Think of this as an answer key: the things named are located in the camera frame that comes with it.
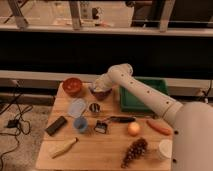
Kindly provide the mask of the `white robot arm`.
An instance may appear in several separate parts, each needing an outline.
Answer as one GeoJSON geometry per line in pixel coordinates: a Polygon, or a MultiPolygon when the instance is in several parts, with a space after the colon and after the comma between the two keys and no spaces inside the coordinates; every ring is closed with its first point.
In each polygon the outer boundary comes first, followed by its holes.
{"type": "Polygon", "coordinates": [[[118,84],[173,128],[171,171],[213,171],[213,107],[198,101],[182,104],[132,74],[128,63],[113,65],[92,82],[92,89],[107,91],[118,84]]]}

